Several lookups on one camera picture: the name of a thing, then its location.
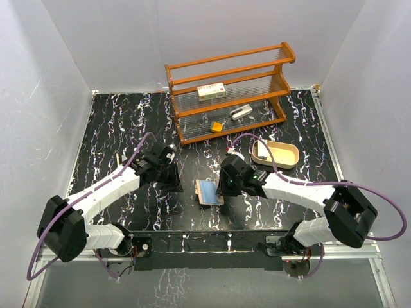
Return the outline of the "cream leather card holder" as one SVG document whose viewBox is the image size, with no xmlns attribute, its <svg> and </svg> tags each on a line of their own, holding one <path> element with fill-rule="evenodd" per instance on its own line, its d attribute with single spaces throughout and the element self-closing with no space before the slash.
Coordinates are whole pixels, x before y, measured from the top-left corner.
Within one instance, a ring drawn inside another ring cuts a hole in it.
<svg viewBox="0 0 411 308">
<path fill-rule="evenodd" d="M 214 181 L 195 180 L 195 194 L 201 205 L 221 206 L 224 204 L 223 196 L 216 193 L 217 186 Z"/>
</svg>

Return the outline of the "stack of cards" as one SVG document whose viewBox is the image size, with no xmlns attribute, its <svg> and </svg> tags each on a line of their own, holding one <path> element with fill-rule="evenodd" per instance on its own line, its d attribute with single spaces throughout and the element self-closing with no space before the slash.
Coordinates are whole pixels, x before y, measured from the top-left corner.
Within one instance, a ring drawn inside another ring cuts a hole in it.
<svg viewBox="0 0 411 308">
<path fill-rule="evenodd" d="M 268 150 L 264 142 L 257 141 L 256 144 L 256 156 L 261 160 L 266 160 L 268 158 Z"/>
</svg>

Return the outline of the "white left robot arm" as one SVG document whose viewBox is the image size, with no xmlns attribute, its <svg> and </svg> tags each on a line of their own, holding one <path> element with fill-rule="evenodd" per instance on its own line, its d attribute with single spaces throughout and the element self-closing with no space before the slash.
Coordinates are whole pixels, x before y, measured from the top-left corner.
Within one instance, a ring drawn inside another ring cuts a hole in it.
<svg viewBox="0 0 411 308">
<path fill-rule="evenodd" d="M 112 223 L 95 225 L 92 221 L 124 195 L 152 183 L 162 191 L 182 192 L 174 145 L 157 141 L 82 192 L 66 199 L 58 195 L 50 198 L 37 237 L 63 262 L 75 259 L 84 250 L 109 249 L 118 256 L 128 255 L 133 241 L 126 228 Z"/>
</svg>

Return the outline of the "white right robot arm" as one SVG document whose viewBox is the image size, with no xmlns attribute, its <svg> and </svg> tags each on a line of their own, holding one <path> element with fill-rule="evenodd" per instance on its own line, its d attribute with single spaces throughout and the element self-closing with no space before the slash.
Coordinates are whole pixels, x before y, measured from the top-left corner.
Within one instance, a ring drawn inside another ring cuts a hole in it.
<svg viewBox="0 0 411 308">
<path fill-rule="evenodd" d="M 228 154 L 221 164 L 217 188 L 222 196 L 247 193 L 264 199 L 283 200 L 314 210 L 319 218 L 295 223 L 277 242 L 278 250 L 302 254 L 314 244 L 339 241 L 361 248 L 377 218 L 378 211 L 349 182 L 314 185 L 279 173 L 255 169 L 236 154 Z"/>
</svg>

